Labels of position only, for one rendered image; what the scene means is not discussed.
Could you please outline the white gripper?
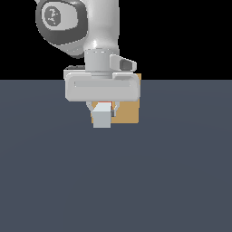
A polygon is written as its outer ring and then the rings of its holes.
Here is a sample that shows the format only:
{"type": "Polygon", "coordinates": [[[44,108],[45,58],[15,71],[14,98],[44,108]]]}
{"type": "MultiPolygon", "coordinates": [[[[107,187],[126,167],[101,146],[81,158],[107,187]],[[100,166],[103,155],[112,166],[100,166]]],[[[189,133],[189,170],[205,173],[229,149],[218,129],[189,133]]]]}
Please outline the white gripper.
{"type": "Polygon", "coordinates": [[[65,98],[69,102],[86,102],[93,111],[92,102],[113,102],[111,116],[115,117],[119,102],[136,102],[140,97],[140,78],[133,72],[63,71],[65,98]]]}

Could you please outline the tan wooden box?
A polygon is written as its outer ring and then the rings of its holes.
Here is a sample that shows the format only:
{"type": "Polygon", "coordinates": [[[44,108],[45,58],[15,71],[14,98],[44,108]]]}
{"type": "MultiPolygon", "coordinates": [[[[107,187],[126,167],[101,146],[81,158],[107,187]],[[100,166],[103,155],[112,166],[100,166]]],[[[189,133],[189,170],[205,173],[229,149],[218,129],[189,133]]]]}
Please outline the tan wooden box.
{"type": "MultiPolygon", "coordinates": [[[[112,124],[123,124],[123,123],[138,123],[139,122],[139,110],[140,110],[140,81],[141,74],[132,72],[116,72],[113,75],[114,81],[127,82],[129,84],[127,91],[132,92],[133,96],[130,100],[123,99],[122,101],[116,101],[120,103],[120,107],[116,112],[116,116],[111,116],[112,124]]],[[[99,102],[110,102],[113,101],[93,101],[93,109],[99,102]]]]}

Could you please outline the small grey block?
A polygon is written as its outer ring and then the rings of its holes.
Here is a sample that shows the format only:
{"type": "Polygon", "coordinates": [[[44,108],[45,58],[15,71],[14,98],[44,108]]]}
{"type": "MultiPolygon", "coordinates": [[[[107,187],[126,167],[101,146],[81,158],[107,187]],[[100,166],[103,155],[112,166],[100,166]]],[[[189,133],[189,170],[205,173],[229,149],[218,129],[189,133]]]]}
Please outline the small grey block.
{"type": "Polygon", "coordinates": [[[111,126],[111,103],[99,102],[92,111],[94,128],[110,128],[111,126]]]}

